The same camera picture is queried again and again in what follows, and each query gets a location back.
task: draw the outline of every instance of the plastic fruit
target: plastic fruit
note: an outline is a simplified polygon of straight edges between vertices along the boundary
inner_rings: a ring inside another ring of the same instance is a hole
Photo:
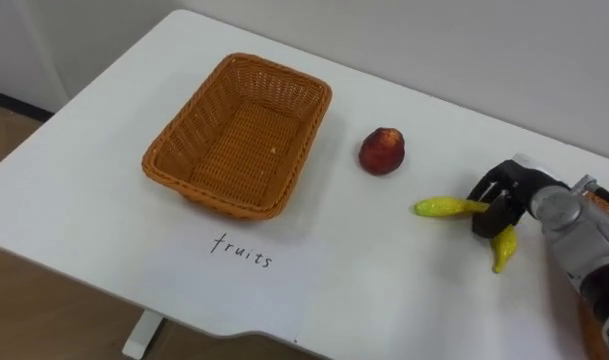
[[[404,161],[404,137],[397,129],[379,128],[364,139],[359,160],[372,175],[388,174]]]
[[[420,216],[439,217],[484,212],[488,209],[488,204],[451,196],[436,196],[418,202],[413,209]]]
[[[495,258],[493,272],[499,274],[504,270],[504,266],[506,266],[508,260],[517,250],[515,228],[512,225],[507,226],[504,231],[491,240],[491,248],[493,248]]]

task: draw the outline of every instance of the white table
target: white table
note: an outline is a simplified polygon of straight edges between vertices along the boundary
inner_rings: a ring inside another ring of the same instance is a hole
[[[291,202],[261,224],[213,216],[139,167],[232,52],[320,77],[334,93]],[[406,137],[403,166],[384,178],[355,161],[379,126]],[[125,348],[133,356],[164,316],[336,359],[580,359],[575,297],[534,221],[496,276],[468,221],[408,212],[427,196],[465,196],[516,152],[609,188],[608,159],[177,11],[0,164],[0,248],[149,309]],[[277,255],[272,270],[210,253],[221,233]]]

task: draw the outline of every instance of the red peach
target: red peach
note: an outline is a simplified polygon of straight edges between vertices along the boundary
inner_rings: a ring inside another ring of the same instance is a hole
[[[372,175],[384,175],[404,161],[404,137],[397,129],[379,128],[364,139],[359,160]]]

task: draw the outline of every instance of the wicker basket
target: wicker basket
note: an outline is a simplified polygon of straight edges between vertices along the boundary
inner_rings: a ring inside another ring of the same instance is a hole
[[[319,79],[229,55],[153,141],[142,168],[217,212],[272,218],[293,192],[330,101]]]
[[[587,197],[609,213],[609,203],[591,193],[587,194]],[[582,341],[584,342],[586,355],[590,360],[609,360],[609,349],[602,339],[602,326],[595,320],[593,312],[584,300],[580,299],[578,305]]]

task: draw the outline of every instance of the basket rim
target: basket rim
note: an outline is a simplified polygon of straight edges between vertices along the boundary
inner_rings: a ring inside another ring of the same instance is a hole
[[[163,148],[164,145],[166,145],[167,141],[165,139],[167,139],[170,134],[174,133],[177,130],[178,126],[182,123],[183,119],[185,118],[184,114],[192,111],[192,109],[197,105],[197,103],[201,99],[201,97],[202,97],[201,94],[205,93],[212,86],[214,86],[216,80],[220,77],[222,72],[224,70],[226,70],[229,66],[231,66],[231,64],[237,59],[250,60],[250,61],[260,64],[262,66],[269,66],[269,67],[277,68],[280,71],[288,72],[288,73],[296,75],[300,78],[304,78],[304,79],[308,80],[309,82],[315,83],[317,86],[319,86],[319,88],[321,90],[320,102],[317,105],[317,109],[314,112],[314,114],[311,115],[312,118],[315,119],[315,121],[310,123],[310,125],[308,126],[308,129],[303,130],[303,131],[307,132],[307,134],[303,140],[304,145],[300,147],[300,149],[297,153],[297,156],[295,157],[295,161],[292,161],[286,181],[284,181],[280,185],[281,189],[279,191],[279,195],[276,197],[276,199],[273,202],[271,202],[269,205],[265,205],[265,206],[257,206],[257,205],[252,205],[252,204],[248,204],[248,203],[230,200],[226,197],[218,195],[217,193],[205,190],[203,188],[191,185],[190,183],[188,183],[184,180],[175,178],[175,177],[167,174],[166,172],[160,170],[157,166],[155,166],[155,162],[157,160],[158,153],[159,153],[158,150]],[[310,151],[310,149],[312,147],[312,143],[313,143],[312,139],[317,134],[317,130],[324,118],[324,113],[327,111],[327,109],[330,105],[332,95],[333,95],[333,92],[332,92],[331,87],[323,80],[316,78],[314,76],[302,73],[298,70],[295,70],[290,67],[264,59],[257,55],[240,53],[240,52],[229,54],[220,61],[220,63],[215,68],[215,70],[211,74],[209,74],[209,76],[204,80],[202,85],[191,95],[191,97],[187,100],[187,103],[184,104],[182,109],[175,115],[175,117],[173,117],[173,119],[164,127],[162,132],[153,140],[153,142],[151,143],[149,148],[144,153],[144,156],[142,157],[142,164],[141,164],[142,170],[152,180],[154,180],[166,187],[169,187],[173,190],[176,190],[176,191],[180,192],[181,194],[183,194],[183,192],[180,190],[188,190],[188,191],[197,193],[200,197],[200,199],[197,201],[200,203],[204,203],[205,205],[210,205],[210,206],[215,206],[215,207],[217,207],[217,205],[225,205],[225,206],[234,207],[239,210],[243,210],[245,212],[254,213],[257,215],[270,214],[271,212],[275,212],[276,210],[279,210],[286,205],[286,199],[288,196],[290,196],[290,194],[292,192],[292,191],[289,191],[289,189],[292,189],[293,183],[297,182],[297,180],[299,178],[299,173],[301,172],[302,167],[303,167],[303,160],[307,157],[308,152]]]

